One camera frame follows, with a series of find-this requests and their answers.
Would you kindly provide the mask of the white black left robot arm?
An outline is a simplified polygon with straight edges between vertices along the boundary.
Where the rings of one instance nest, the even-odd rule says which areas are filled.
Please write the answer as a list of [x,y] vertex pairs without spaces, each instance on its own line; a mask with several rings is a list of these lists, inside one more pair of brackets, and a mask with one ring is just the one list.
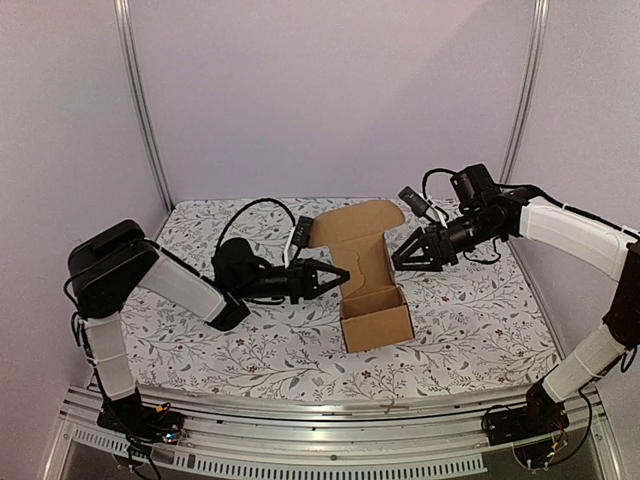
[[273,265],[249,242],[231,238],[216,248],[207,277],[124,220],[74,248],[64,285],[79,317],[78,341],[97,374],[111,419],[128,434],[148,426],[126,357],[121,311],[142,289],[192,313],[211,328],[234,329],[250,310],[247,301],[286,298],[297,304],[345,284],[347,270],[309,258]]

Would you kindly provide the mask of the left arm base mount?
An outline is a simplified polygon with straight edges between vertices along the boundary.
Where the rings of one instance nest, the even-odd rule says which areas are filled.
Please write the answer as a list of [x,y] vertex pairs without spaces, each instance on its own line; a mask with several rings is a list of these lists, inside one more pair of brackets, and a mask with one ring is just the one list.
[[183,434],[185,416],[169,402],[156,407],[143,404],[138,393],[121,400],[105,399],[97,419],[101,428],[146,443],[177,443]]

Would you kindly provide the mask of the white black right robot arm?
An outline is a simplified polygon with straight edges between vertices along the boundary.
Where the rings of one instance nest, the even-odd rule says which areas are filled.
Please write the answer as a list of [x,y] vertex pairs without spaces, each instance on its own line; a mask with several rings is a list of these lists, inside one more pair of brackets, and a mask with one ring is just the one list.
[[537,186],[499,184],[483,164],[451,173],[450,183],[459,216],[416,229],[392,255],[396,270],[440,272],[481,243],[515,237],[552,247],[616,284],[601,325],[528,391],[516,422],[524,435],[537,436],[554,422],[555,406],[638,348],[639,235]]

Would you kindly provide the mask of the brown cardboard box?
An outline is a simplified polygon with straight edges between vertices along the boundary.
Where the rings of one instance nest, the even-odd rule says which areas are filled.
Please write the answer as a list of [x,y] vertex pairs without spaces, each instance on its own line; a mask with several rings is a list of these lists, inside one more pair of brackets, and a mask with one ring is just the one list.
[[385,240],[385,233],[404,221],[400,208],[388,200],[357,203],[314,219],[310,246],[328,248],[333,265],[350,274],[341,286],[340,305],[342,335],[350,354],[414,338]]

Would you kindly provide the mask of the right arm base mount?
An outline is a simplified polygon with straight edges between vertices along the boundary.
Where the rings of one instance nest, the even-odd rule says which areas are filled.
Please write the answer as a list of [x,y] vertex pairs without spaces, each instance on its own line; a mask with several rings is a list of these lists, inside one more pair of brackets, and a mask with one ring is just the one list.
[[525,468],[547,467],[566,445],[569,418],[564,404],[533,401],[520,407],[497,404],[481,418],[489,445],[511,444],[515,459]]

